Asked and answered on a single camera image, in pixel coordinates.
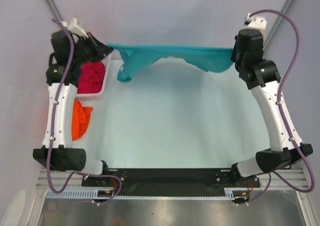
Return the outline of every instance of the gray wall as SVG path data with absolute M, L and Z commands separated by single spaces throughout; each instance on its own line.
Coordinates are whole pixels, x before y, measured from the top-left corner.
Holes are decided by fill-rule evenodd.
M 320 0 L 296 0 L 288 13 L 299 28 L 301 47 L 296 65 L 284 87 L 285 101 L 293 123 L 303 141 L 313 145 L 314 154 L 309 160 L 317 181 L 317 187 L 312 194 L 318 208 L 320 207 L 319 9 Z M 292 28 L 288 23 L 283 23 L 266 54 L 266 58 L 276 62 L 281 75 L 285 74 L 294 54 L 295 45 L 296 39 Z
M 20 190 L 25 190 L 22 217 L 30 210 L 40 172 L 32 149 L 41 147 L 46 130 L 49 100 L 45 72 L 52 50 L 50 34 L 57 28 L 43 0 L 0 0 L 0 18 L 1 221 Z

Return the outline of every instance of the shiny floor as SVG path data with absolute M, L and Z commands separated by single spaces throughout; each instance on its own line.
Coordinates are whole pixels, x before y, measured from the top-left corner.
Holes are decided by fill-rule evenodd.
M 104 206 L 81 203 L 64 208 L 71 199 L 47 199 L 38 226 L 303 226 L 294 191 L 268 191 L 249 206 L 209 200 L 113 200 Z

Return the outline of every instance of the teal cloth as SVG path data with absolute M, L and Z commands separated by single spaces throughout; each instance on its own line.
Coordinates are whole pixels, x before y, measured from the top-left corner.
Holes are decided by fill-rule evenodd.
M 223 72 L 230 68 L 232 48 L 210 48 L 189 46 L 127 46 L 108 44 L 120 52 L 123 66 L 117 79 L 130 81 L 140 70 L 161 58 L 182 58 L 205 72 Z

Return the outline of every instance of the red cloth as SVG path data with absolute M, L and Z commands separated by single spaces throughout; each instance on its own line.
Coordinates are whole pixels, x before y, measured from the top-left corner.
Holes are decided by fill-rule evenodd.
M 101 91 L 106 73 L 106 67 L 102 62 L 88 62 L 81 67 L 77 93 L 98 93 Z

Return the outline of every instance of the purple cable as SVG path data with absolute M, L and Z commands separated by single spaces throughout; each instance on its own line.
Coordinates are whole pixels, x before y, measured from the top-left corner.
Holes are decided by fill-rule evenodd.
M 67 77 L 67 74 L 68 74 L 68 71 L 70 69 L 70 66 L 71 66 L 71 63 L 72 63 L 72 59 L 73 59 L 73 56 L 74 56 L 74 51 L 75 51 L 75 45 L 74 45 L 74 41 L 70 35 L 70 33 L 68 32 L 68 30 L 57 20 L 55 19 L 52 19 L 52 21 L 54 23 L 56 23 L 60 28 L 61 30 L 67 35 L 69 41 L 70 41 L 70 55 L 69 55 L 69 58 L 68 58 L 68 62 L 67 62 L 67 65 L 65 67 L 65 71 L 62 75 L 62 78 L 61 78 L 61 81 L 58 85 L 58 88 L 56 90 L 56 94 L 55 94 L 55 97 L 54 97 L 54 100 L 57 102 L 58 101 L 58 98 L 59 98 L 59 94 L 60 94 L 60 91 L 61 91 L 61 87 L 63 85 L 63 83 L 65 82 L 65 79 Z M 54 103 L 53 104 L 53 107 L 52 107 L 52 117 L 51 117 L 51 131 L 50 131 L 50 137 L 54 137 L 55 134 L 54 134 L 54 129 L 55 129 L 55 118 L 56 118 L 56 110 L 57 110 L 57 103 Z M 50 140 L 50 143 L 49 143 L 49 149 L 48 149 L 48 155 L 47 155 L 47 159 L 46 159 L 46 176 L 47 176 L 47 179 L 48 179 L 48 184 L 49 184 L 49 187 L 50 189 L 52 190 L 52 192 L 56 193 L 56 194 L 59 194 L 59 193 L 62 193 L 67 184 L 69 183 L 71 177 L 76 173 L 78 175 L 81 175 L 81 176 L 90 176 L 90 177 L 110 177 L 110 178 L 115 178 L 116 180 L 118 180 L 119 182 L 119 188 L 117 190 L 117 192 L 111 196 L 107 201 L 105 202 L 102 202 L 100 203 L 100 205 L 103 205 L 103 204 L 106 204 L 107 202 L 109 202 L 111 199 L 113 199 L 115 196 L 117 196 L 122 188 L 122 182 L 120 180 L 119 177 L 117 176 L 114 176 L 114 175 L 94 175 L 94 174 L 85 174 L 85 173 L 82 173 L 82 172 L 75 172 L 73 171 L 72 173 L 70 173 L 69 177 L 66 179 L 63 187 L 60 189 L 60 190 L 56 190 L 53 186 L 53 183 L 52 183 L 52 179 L 51 179 L 51 171 L 50 171 L 50 160 L 51 160 L 51 153 L 52 153 L 52 148 L 53 148 L 53 145 L 54 145 L 54 141 L 53 140 Z M 70 205 L 68 205 L 67 207 L 71 206 L 71 205 L 75 205 L 75 204 L 78 204 L 78 203 L 83 203 L 83 202 L 89 202 L 89 200 L 83 200 L 83 201 L 78 201 L 76 203 L 72 203 Z
M 291 72 L 293 66 L 294 66 L 294 63 L 296 62 L 296 59 L 297 59 L 297 55 L 298 55 L 298 52 L 299 52 L 299 48 L 300 48 L 300 35 L 299 35 L 299 32 L 298 32 L 298 29 L 295 25 L 295 23 L 284 13 L 281 13 L 281 12 L 278 12 L 278 11 L 275 11 L 275 10 L 261 10 L 261 11 L 257 11 L 257 12 L 254 12 L 252 14 L 250 14 L 250 17 L 252 16 L 255 16 L 257 14 L 260 14 L 260 13 L 273 13 L 273 14 L 277 14 L 283 18 L 285 18 L 292 26 L 294 32 L 295 32 L 295 36 L 296 36 L 296 47 L 295 47 L 295 52 L 294 52 L 294 56 L 293 56 L 293 59 L 282 79 L 282 81 L 280 82 L 280 85 L 279 85 L 279 88 L 278 88 L 278 93 L 277 93 L 277 101 L 281 101 L 281 94 L 282 94 L 282 91 L 283 91 L 283 87 L 285 85 L 285 82 L 288 78 L 288 75 L 289 73 Z M 289 126 L 289 123 L 288 123 L 288 120 L 286 118 L 286 115 L 285 115 L 285 112 L 283 110 L 283 107 L 282 107 L 282 104 L 278 103 L 278 106 L 279 106 L 279 111 L 280 111 L 280 115 L 281 115 L 281 118 L 284 122 L 284 125 L 285 125 L 285 128 L 286 130 L 288 131 L 288 134 L 289 134 L 289 137 L 290 138 L 293 138 L 293 133 L 290 129 L 290 126 Z M 308 189 L 300 189 L 300 188 L 297 188 L 295 186 L 293 186 L 292 184 L 290 184 L 285 178 L 283 178 L 279 173 L 277 173 L 276 171 L 273 172 L 275 175 L 277 175 L 286 185 L 288 185 L 289 187 L 291 187 L 292 189 L 298 191 L 298 192 L 311 192 L 314 190 L 314 187 L 315 187 L 315 176 L 314 176 L 314 173 L 311 169 L 311 166 L 307 160 L 307 158 L 305 157 L 305 155 L 302 153 L 299 145 L 297 144 L 297 142 L 295 140 L 292 140 L 292 143 L 294 145 L 294 147 L 296 148 L 296 150 L 298 151 L 299 155 L 301 156 L 302 160 L 304 161 L 305 165 L 306 165 L 306 168 L 310 174 L 310 178 L 311 178 L 311 185 L 310 185 L 310 188 Z
M 257 200 L 258 198 L 260 198 L 260 197 L 268 190 L 268 188 L 270 187 L 270 184 L 271 184 L 271 174 L 268 173 L 268 175 L 269 175 L 269 181 L 268 181 L 265 189 L 264 189 L 257 197 L 254 197 L 253 199 L 249 199 L 248 202 L 252 202 L 252 201 Z

